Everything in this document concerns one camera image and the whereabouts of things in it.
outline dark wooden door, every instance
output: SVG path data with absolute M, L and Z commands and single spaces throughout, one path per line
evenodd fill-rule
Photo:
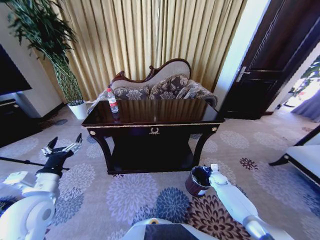
M 259 119 L 320 40 L 320 0 L 271 0 L 222 105 Z

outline television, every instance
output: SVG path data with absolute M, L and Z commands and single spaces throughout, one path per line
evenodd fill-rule
M 0 44 L 0 95 L 32 89 Z

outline floral patterned carpet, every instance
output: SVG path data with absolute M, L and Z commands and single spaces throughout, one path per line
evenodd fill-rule
M 42 132 L 0 149 L 3 157 L 44 163 L 41 148 L 55 136 L 57 146 L 63 147 L 82 133 L 83 147 L 65 163 L 70 170 L 61 178 L 61 194 L 47 240 L 117 240 L 134 223 L 152 217 L 188 223 L 222 240 L 251 239 L 212 188 L 201 198 L 187 192 L 189 172 L 107 175 L 103 153 L 81 123 L 64 107 L 42 123 Z M 266 222 L 286 230 L 296 240 L 318 239 L 320 188 L 291 164 L 268 165 L 316 126 L 286 107 L 259 120 L 228 119 L 206 142 L 200 164 L 218 163 Z M 192 150 L 198 139 L 197 134 L 191 136 Z M 113 146 L 112 139 L 106 140 Z M 135 156 L 128 161 L 135 161 Z M 35 173 L 39 169 L 6 161 L 0 164 L 1 181 L 12 172 Z M 0 185 L 1 212 L 19 198 L 17 190 Z

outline dark wooden console table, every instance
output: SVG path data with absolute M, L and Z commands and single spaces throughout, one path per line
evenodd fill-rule
M 82 126 L 101 146 L 108 174 L 189 171 L 225 120 L 202 99 L 100 101 Z M 202 134 L 194 151 L 190 134 Z M 112 137 L 113 153 L 105 140 Z

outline sofa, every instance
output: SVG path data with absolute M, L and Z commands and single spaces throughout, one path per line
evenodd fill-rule
M 144 99 L 204 99 L 213 108 L 218 98 L 201 84 L 190 79 L 191 67 L 181 58 L 167 61 L 159 68 L 150 66 L 150 73 L 143 80 L 132 80 L 119 72 L 111 81 L 110 88 L 117 100 Z M 107 99 L 107 90 L 88 108 L 89 114 L 97 103 Z
M 320 125 L 309 132 L 294 146 L 289 147 L 277 161 L 269 163 L 277 166 L 286 163 L 293 164 L 297 169 L 320 185 Z

